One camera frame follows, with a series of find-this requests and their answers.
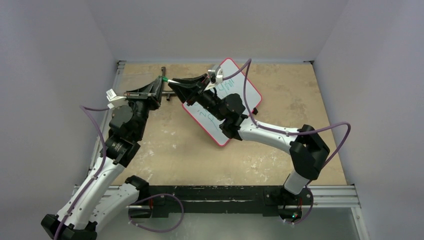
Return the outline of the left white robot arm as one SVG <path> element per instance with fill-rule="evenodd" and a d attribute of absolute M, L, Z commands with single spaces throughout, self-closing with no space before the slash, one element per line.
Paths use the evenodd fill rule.
<path fill-rule="evenodd" d="M 108 137 L 100 137 L 100 156 L 68 203 L 56 214 L 47 214 L 41 226 L 53 240 L 95 240 L 98 233 L 126 206 L 149 199 L 149 184 L 131 176 L 117 193 L 103 199 L 113 181 L 140 149 L 149 112 L 161 106 L 163 79 L 126 91 L 107 91 L 112 110 Z"/>

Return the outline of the pink framed whiteboard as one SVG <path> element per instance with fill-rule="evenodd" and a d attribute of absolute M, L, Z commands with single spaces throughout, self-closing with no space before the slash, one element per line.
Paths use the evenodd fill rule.
<path fill-rule="evenodd" d="M 240 72 L 224 80 L 215 87 L 221 99 L 218 111 L 208 111 L 198 104 L 183 103 L 185 111 L 209 134 L 221 147 L 237 136 L 241 121 L 246 119 L 249 110 L 257 113 L 256 107 L 262 101 L 262 95 L 256 87 L 245 79 Z"/>

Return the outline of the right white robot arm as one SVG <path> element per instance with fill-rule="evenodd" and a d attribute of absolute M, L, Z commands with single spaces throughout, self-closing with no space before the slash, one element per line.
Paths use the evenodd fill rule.
<path fill-rule="evenodd" d="M 284 202 L 294 203 L 303 188 L 319 177 L 330 154 L 327 144 L 310 125 L 287 128 L 255 121 L 250 113 L 245 114 L 247 105 L 238 93 L 220 98 L 209 89 L 210 82 L 210 77 L 204 74 L 172 78 L 167 84 L 182 103 L 199 104 L 221 121 L 219 128 L 227 138 L 261 143 L 289 154 L 293 171 L 285 180 L 280 196 Z"/>

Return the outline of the white green whiteboard marker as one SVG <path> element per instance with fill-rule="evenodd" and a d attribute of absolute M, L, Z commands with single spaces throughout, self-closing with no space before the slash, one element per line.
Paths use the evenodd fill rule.
<path fill-rule="evenodd" d="M 176 83 L 176 84 L 178 84 L 178 83 L 179 83 L 179 82 L 177 82 L 177 81 L 175 81 L 175 80 L 172 80 L 172 79 L 169 79 L 167 82 L 168 82 L 168 83 Z"/>

